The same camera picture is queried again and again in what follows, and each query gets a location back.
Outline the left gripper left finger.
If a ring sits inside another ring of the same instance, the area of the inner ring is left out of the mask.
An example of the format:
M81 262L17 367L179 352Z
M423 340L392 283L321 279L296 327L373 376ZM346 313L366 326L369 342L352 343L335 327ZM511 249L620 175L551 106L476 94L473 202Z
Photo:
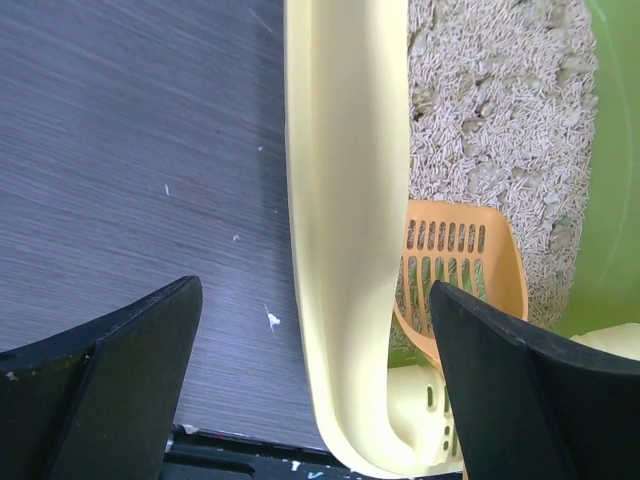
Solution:
M2 352L2 478L158 478L202 305L185 276Z

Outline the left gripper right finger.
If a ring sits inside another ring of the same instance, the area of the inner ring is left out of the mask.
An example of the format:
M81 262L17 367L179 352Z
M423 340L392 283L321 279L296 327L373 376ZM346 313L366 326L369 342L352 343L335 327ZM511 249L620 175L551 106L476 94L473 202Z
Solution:
M565 338L437 282L431 317L473 479L635 479L639 327Z

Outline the yellow green litter box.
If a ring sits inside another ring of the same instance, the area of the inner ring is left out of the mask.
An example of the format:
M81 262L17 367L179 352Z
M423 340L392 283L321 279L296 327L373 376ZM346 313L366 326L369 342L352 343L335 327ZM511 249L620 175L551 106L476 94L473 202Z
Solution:
M639 5L593 1L601 70L576 281L556 339L639 360ZM462 470L442 376L388 355L408 212L404 1L284 5L291 249L316 423L379 479Z

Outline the orange litter scoop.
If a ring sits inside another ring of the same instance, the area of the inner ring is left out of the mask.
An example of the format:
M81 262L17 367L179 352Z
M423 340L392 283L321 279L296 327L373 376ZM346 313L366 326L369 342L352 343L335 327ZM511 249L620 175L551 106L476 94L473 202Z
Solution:
M402 300L394 317L405 337L442 369L428 297L450 283L520 319L528 317L527 279L507 218L490 207L411 200L401 256Z

